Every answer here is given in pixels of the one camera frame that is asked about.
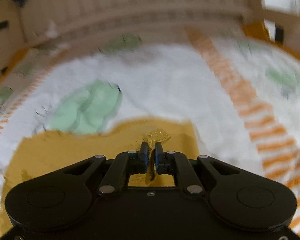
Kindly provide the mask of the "mustard yellow knit sweater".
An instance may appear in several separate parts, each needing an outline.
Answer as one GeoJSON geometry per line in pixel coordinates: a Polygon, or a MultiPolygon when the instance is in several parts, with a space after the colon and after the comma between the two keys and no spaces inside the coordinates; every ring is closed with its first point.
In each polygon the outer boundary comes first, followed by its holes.
{"type": "Polygon", "coordinates": [[[12,227],[4,208],[4,199],[12,187],[95,155],[114,159],[121,152],[137,151],[143,141],[147,142],[151,151],[155,143],[160,142],[164,150],[181,152],[189,159],[199,155],[196,134],[190,121],[159,118],[128,120],[103,134],[47,131],[23,139],[4,174],[0,237],[12,227]]]}

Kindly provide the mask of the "white leaf-print duvet cover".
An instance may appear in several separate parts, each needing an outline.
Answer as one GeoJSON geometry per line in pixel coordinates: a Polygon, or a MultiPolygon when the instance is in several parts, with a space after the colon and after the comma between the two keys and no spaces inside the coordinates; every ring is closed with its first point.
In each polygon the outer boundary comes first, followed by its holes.
{"type": "Polygon", "coordinates": [[[199,154],[288,186],[297,199],[290,227],[300,236],[300,61],[196,28],[30,49],[0,84],[0,201],[23,139],[103,134],[149,118],[190,121],[199,154]]]}

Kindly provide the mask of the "orange fitted bed sheet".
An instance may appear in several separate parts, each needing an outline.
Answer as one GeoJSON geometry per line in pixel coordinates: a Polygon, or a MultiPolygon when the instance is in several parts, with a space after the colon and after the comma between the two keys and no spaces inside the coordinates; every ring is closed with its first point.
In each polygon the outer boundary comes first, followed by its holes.
{"type": "MultiPolygon", "coordinates": [[[[273,42],[270,40],[269,31],[265,24],[261,21],[253,22],[247,25],[241,26],[243,34],[248,37],[259,41],[267,42],[275,47],[280,48],[292,57],[300,61],[300,53],[291,50],[279,42],[273,42]]],[[[16,67],[16,65],[27,55],[29,47],[17,50],[11,57],[4,74],[1,74],[0,84],[6,79],[10,72],[16,67]]]]}

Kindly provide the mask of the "light wooden bed frame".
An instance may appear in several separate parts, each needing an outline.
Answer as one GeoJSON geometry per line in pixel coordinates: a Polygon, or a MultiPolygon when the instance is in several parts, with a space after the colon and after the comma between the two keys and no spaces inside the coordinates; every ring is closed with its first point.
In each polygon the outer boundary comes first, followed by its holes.
{"type": "Polygon", "coordinates": [[[231,15],[243,23],[268,20],[285,31],[284,44],[300,53],[300,13],[286,12],[282,0],[27,0],[20,8],[0,0],[0,77],[12,55],[100,23],[141,16],[197,12],[231,15]]]}

